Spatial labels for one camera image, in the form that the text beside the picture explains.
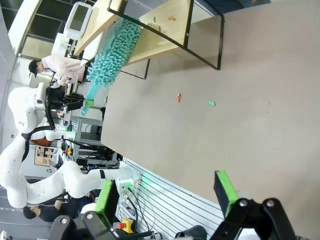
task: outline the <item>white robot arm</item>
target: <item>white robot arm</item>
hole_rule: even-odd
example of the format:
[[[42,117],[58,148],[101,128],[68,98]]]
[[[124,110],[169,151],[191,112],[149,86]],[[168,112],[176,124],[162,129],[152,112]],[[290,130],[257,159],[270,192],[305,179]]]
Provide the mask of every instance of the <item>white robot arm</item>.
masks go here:
[[[34,128],[45,125],[44,108],[45,92],[42,84],[38,88],[21,87],[14,89],[8,99],[13,112],[14,122],[20,134],[0,155],[0,185],[7,190],[7,198],[14,208],[23,208],[28,202],[39,204],[48,201],[61,192],[66,191],[73,198],[81,198],[89,191],[101,189],[106,179],[115,179],[120,192],[120,178],[129,180],[133,170],[127,166],[120,169],[94,169],[83,174],[74,161],[66,161],[51,176],[36,183],[28,183],[19,170],[25,153],[26,139],[24,134],[30,133]],[[31,135],[31,139],[59,139],[66,131],[43,130]]]

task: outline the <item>person in black shirt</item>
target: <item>person in black shirt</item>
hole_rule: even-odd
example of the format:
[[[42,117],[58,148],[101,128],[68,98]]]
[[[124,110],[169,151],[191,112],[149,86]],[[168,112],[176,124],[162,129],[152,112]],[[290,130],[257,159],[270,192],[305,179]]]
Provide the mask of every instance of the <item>person in black shirt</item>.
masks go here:
[[[23,215],[27,219],[33,219],[35,217],[41,218],[45,222],[53,222],[56,217],[60,215],[68,215],[70,218],[76,218],[84,205],[89,204],[88,197],[71,198],[69,202],[62,203],[60,200],[55,201],[53,206],[25,206],[23,208]]]

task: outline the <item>pink shirt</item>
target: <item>pink shirt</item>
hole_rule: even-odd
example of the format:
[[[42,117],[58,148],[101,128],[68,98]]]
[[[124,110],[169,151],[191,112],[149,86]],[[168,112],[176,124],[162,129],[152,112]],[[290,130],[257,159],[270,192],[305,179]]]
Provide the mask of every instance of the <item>pink shirt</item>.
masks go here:
[[[58,54],[53,54],[42,58],[44,68],[51,69],[61,76],[61,81],[65,82],[67,77],[72,78],[72,82],[77,80],[82,81],[85,73],[85,65],[81,65],[78,59],[64,57]]]

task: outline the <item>screen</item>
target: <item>screen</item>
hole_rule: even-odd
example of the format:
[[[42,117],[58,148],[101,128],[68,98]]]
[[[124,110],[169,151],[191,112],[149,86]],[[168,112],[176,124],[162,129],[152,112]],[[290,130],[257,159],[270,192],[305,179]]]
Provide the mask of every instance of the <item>screen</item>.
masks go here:
[[[73,16],[72,22],[70,24],[70,29],[80,31],[87,12],[88,8],[86,6],[78,5]]]

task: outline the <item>screw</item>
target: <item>screw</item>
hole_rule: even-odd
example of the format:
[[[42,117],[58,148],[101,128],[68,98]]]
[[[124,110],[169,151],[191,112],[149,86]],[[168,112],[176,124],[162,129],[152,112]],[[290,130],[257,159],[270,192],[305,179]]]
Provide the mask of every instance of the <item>screw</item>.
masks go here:
[[[275,202],[272,201],[272,200],[269,200],[269,201],[266,202],[266,205],[267,205],[268,207],[272,208],[272,207],[275,205]]]
[[[87,216],[86,216],[86,218],[87,219],[92,219],[94,216],[91,214],[91,213],[89,213]]]
[[[247,200],[241,200],[240,203],[239,203],[239,205],[240,205],[241,207],[245,207],[245,206],[248,205],[248,202],[247,202]]]

